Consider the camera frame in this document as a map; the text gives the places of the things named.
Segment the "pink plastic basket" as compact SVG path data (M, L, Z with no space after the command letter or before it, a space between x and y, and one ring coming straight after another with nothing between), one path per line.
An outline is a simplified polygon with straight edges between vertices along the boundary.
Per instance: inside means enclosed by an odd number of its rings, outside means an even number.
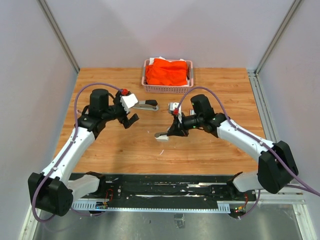
M150 59L146 59L143 64L141 85L147 93L159 94L185 94L188 90L194 87L194 68L191 60L185 61L187 64L187 85L182 86L168 86L168 85L152 85L147 84L146 69L150 63Z

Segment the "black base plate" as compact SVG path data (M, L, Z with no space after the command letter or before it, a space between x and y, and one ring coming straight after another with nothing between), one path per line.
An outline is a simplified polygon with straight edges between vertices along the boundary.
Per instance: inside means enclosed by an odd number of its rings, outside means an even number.
M243 205L256 200L254 190L231 195L227 181L229 175L178 174L106 174L102 195L87 193L79 200L110 203L151 203L152 206L177 205L201 201Z

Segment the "black silver stapler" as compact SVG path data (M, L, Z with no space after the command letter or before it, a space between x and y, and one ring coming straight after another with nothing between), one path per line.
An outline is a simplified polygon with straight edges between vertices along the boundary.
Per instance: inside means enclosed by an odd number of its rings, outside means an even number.
M148 99L139 101L133 106L133 109L142 109L147 111L158 111L158 102L155 99Z

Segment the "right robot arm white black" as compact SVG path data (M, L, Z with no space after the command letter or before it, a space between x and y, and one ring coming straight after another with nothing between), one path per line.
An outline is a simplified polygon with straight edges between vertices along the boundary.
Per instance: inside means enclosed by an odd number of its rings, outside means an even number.
M216 113L209 99L198 94L191 99L193 115L186 116L177 102L168 104L173 123L166 135L187 137L189 130L199 129L235 145L258 163L255 172L239 172L227 181L226 193L232 200L240 199L249 190L278 193L299 174L291 149L284 141L272 142L259 137L223 113Z

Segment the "orange cloth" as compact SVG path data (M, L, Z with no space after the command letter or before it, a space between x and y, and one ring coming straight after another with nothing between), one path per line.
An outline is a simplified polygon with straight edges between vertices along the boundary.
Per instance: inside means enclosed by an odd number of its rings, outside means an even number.
M146 66L146 82L149 85L183 86L187 85L188 66L185 61L168 62L156 59Z

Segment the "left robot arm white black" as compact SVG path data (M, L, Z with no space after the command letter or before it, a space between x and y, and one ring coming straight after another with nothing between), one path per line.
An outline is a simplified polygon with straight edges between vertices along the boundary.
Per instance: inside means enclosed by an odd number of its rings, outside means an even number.
M90 171L77 180L69 179L78 161L107 122L118 120L128 129L139 120L137 114L128 117L131 108L139 103L135 94L127 89L118 89L113 104L109 104L109 97L108 90L94 89L89 104L84 107L81 116L75 118L75 126L63 148L41 173L33 172L28 178L31 209L37 221L43 222L37 215L38 209L62 217L75 201L85 195L101 198L107 193L103 174Z

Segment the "white paper in basket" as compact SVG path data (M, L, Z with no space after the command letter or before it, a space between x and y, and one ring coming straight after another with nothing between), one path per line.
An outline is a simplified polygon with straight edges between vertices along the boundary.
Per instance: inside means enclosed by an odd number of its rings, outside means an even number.
M184 60L184 59L182 59L182 58L180 58L180 59L166 59L166 58L164 58L164 57L161 57L161 56L159 56L159 57L150 57L148 60L149 60L149 65L153 65L154 64L154 61L156 60L156 59L160 59L160 60L164 60L164 61L167 61L167 62L177 62L177 61L183 61L183 62L185 62L186 60Z

